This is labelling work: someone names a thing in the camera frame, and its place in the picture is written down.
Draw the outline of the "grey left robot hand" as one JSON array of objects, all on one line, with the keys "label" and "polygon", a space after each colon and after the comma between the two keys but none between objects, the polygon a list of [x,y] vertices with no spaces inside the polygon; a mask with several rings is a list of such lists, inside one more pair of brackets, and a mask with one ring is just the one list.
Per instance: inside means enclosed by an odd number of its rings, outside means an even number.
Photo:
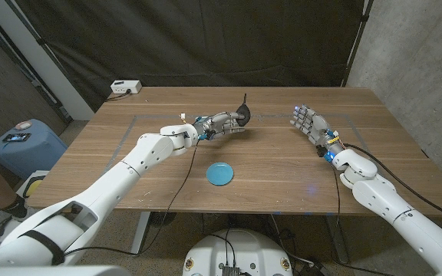
[{"label": "grey left robot hand", "polygon": [[222,112],[208,117],[197,117],[193,126],[200,140],[214,140],[226,134],[243,132],[245,128],[238,120],[244,118],[240,113]]}]

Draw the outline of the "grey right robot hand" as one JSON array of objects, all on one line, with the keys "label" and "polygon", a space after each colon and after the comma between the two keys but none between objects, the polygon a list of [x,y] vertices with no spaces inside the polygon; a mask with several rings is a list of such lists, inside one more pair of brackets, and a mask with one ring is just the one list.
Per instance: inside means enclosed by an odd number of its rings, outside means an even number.
[{"label": "grey right robot hand", "polygon": [[325,149],[333,154],[338,154],[345,149],[338,132],[331,129],[323,116],[304,104],[295,107],[290,124],[303,132],[319,149]]}]

